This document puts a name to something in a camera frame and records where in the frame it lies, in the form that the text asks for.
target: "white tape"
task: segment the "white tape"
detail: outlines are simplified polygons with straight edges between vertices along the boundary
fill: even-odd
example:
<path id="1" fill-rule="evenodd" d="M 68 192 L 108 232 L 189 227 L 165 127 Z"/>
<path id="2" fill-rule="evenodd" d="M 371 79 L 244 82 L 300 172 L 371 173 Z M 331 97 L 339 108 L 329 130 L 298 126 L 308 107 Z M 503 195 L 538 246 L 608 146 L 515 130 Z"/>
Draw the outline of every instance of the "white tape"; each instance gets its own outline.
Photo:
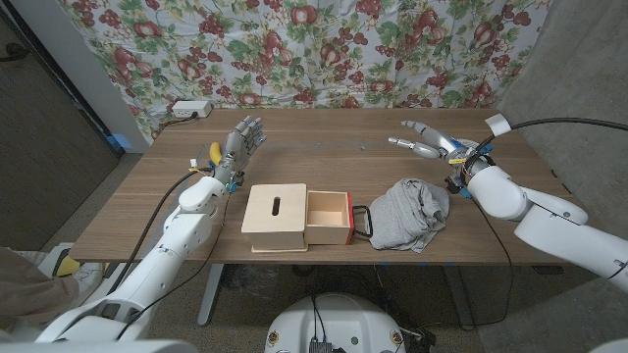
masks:
<path id="1" fill-rule="evenodd" d="M 505 134 L 511 130 L 508 120 L 502 114 L 493 115 L 485 120 L 485 122 L 491 128 L 495 137 Z"/>

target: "white power strip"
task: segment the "white power strip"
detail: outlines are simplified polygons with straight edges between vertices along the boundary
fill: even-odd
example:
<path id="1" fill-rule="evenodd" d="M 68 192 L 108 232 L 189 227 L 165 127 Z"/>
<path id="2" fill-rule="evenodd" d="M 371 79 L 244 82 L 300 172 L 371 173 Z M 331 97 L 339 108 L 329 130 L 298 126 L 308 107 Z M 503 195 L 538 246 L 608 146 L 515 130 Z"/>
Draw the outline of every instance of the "white power strip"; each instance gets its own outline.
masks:
<path id="1" fill-rule="evenodd" d="M 198 118 L 207 118 L 212 111 L 212 105 L 207 101 L 179 101 L 173 106 L 177 118 L 189 118 L 195 112 Z"/>

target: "open drawer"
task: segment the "open drawer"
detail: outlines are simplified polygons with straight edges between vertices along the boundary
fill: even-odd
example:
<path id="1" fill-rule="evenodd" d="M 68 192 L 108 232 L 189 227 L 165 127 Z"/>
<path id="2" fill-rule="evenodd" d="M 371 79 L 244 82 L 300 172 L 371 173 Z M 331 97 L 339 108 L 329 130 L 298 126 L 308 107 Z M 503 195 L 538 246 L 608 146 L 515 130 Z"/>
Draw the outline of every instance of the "open drawer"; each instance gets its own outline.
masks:
<path id="1" fill-rule="evenodd" d="M 348 244 L 353 221 L 348 192 L 307 191 L 306 244 Z"/>

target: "person's leg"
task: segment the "person's leg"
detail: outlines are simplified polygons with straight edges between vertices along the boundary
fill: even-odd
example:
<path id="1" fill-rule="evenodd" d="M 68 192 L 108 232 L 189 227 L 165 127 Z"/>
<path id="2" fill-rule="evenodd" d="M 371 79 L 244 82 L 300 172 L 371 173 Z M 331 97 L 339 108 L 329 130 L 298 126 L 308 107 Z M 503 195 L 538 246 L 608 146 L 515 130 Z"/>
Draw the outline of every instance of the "person's leg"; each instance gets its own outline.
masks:
<path id="1" fill-rule="evenodd" d="M 48 278 L 29 260 L 0 247 L 0 315 L 31 325 L 46 323 L 68 309 L 79 294 L 73 277 Z"/>

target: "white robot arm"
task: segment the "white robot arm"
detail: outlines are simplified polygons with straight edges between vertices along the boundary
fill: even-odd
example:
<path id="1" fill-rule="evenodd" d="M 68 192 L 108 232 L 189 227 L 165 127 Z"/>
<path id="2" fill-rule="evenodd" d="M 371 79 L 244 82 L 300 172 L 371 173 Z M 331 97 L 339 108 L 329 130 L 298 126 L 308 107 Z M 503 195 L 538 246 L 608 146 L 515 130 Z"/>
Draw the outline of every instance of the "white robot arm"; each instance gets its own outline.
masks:
<path id="1" fill-rule="evenodd" d="M 467 190 L 467 196 L 475 198 L 489 215 L 519 222 L 515 235 L 526 243 L 604 277 L 628 292 L 627 240 L 586 226 L 588 216 L 580 207 L 517 185 L 483 151 L 421 123 L 401 124 L 414 128 L 428 144 L 395 137 L 389 138 L 389 143 L 412 149 L 424 158 L 449 162 L 454 168 L 453 175 L 446 179 L 449 191 Z M 476 153 L 482 157 L 472 158 Z"/>
<path id="2" fill-rule="evenodd" d="M 248 158 L 266 140 L 261 119 L 247 117 L 225 143 L 214 176 L 204 176 L 184 191 L 179 207 L 164 224 L 164 234 L 114 292 L 56 319 L 36 342 L 105 342 L 146 336 L 156 305 L 170 289 L 189 253 L 205 242 L 216 216 L 216 199 L 243 182 Z"/>

